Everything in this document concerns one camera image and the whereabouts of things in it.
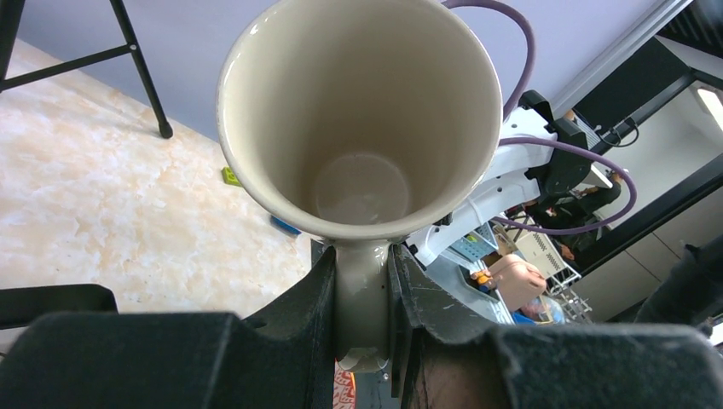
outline black metal stand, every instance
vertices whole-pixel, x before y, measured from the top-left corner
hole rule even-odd
[[[133,62],[136,63],[136,69],[138,70],[138,74],[141,76],[143,88],[146,89],[146,94],[151,102],[153,112],[158,119],[160,135],[168,139],[173,136],[173,129],[171,128],[171,124],[168,123],[168,119],[165,117],[163,107],[160,105],[158,93],[153,86],[151,74],[148,71],[145,59],[143,59],[141,47],[138,45],[138,39],[136,38],[136,33],[133,31],[133,26],[128,18],[128,13],[125,11],[123,0],[110,0],[110,2],[111,6],[113,6],[113,12],[118,20],[118,24],[120,25],[120,30],[123,33],[126,44],[113,49],[101,51],[100,53],[78,58],[76,60],[66,61],[56,66],[49,66],[48,68],[44,68],[42,70],[29,72],[18,77],[6,78],[6,75],[8,74],[8,66],[10,64],[10,56],[13,54],[15,38],[18,35],[18,27],[20,26],[20,17],[22,16],[22,10],[25,6],[25,0],[0,0],[0,93],[6,89],[19,87],[24,84],[38,81],[39,79],[45,79],[57,74],[62,74],[63,72],[68,72],[95,64],[96,62],[110,60],[120,55],[130,53],[130,56],[133,57]]]

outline white ceramic mug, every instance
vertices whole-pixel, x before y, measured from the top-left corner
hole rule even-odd
[[[383,368],[390,240],[451,212],[495,154],[487,52],[434,0],[281,0],[231,49],[217,114],[246,191],[336,247],[339,364]]]

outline person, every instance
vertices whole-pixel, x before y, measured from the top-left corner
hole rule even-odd
[[[563,257],[564,261],[570,265],[575,271],[581,271],[580,266],[577,265],[575,262],[575,252],[569,248],[567,245],[562,244],[559,240],[555,238],[550,238],[550,241],[552,241],[552,245],[555,247],[555,250],[558,251],[560,256]]]
[[[643,302],[637,323],[669,323],[696,327],[710,337],[708,318],[723,308],[723,235],[697,247],[685,245],[683,258]]]
[[[622,177],[611,171],[608,178],[612,182],[610,188],[589,187],[579,192],[581,198],[562,204],[560,207],[570,213],[573,218],[580,219],[588,217],[597,209],[616,201],[622,191]]]

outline black cable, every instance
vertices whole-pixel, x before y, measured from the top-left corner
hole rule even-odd
[[[638,124],[635,122],[635,119],[626,118],[625,124],[627,124],[628,126],[631,126],[633,128],[633,130],[635,130],[635,137],[629,143],[622,145],[622,137],[620,136],[620,133],[615,128],[610,128],[610,133],[612,135],[617,136],[617,143],[608,142],[602,136],[600,137],[600,140],[609,147],[629,147],[630,145],[633,145],[635,142],[638,141],[638,138],[640,138],[640,129],[638,129]]]

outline red patterned object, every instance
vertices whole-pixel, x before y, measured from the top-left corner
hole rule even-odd
[[[336,366],[334,373],[334,409],[356,407],[356,385],[354,374]]]

